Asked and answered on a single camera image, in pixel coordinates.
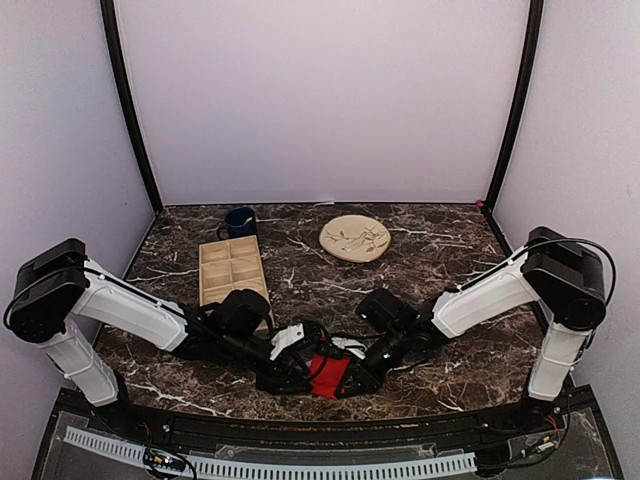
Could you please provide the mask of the red sock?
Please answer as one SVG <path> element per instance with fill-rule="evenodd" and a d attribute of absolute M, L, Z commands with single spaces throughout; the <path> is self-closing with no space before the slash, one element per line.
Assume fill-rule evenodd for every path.
<path fill-rule="evenodd" d="M 311 363 L 311 374 L 319 374 L 311 381 L 311 394 L 336 399 L 335 391 L 350 363 L 348 356 L 333 359 L 316 354 Z"/>

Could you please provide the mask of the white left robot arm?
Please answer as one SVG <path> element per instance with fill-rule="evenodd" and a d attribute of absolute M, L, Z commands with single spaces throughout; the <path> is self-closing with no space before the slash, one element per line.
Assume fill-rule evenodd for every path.
<path fill-rule="evenodd" d="M 4 326 L 45 352 L 64 376 L 102 408 L 120 436 L 141 427 L 140 412 L 126 401 L 123 380 L 93 350 L 75 320 L 86 317 L 134 335 L 185 360 L 236 360 L 275 394 L 311 390 L 315 373 L 295 344 L 308 339 L 304 325 L 256 335 L 269 323 L 267 300 L 251 289 L 231 291 L 222 302 L 191 309 L 154 297 L 112 276 L 91 260 L 85 245 L 69 238 L 24 263 L 3 314 Z"/>

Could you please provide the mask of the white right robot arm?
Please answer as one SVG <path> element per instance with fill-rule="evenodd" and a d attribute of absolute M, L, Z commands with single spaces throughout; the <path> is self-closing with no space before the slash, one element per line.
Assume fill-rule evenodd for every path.
<path fill-rule="evenodd" d="M 603 246 L 540 226 L 498 265 L 443 290 L 417 309 L 387 289 L 374 290 L 356 312 L 380 336 L 362 358 L 349 363 L 332 395 L 342 399 L 374 393 L 410 351 L 435 350 L 486 320 L 524 304 L 542 303 L 552 321 L 528 377 L 528 397 L 510 413 L 511 426 L 530 434 L 547 420 L 547 402 L 559 396 L 565 378 L 605 319 L 617 276 L 606 276 L 604 269 L 615 266 Z"/>

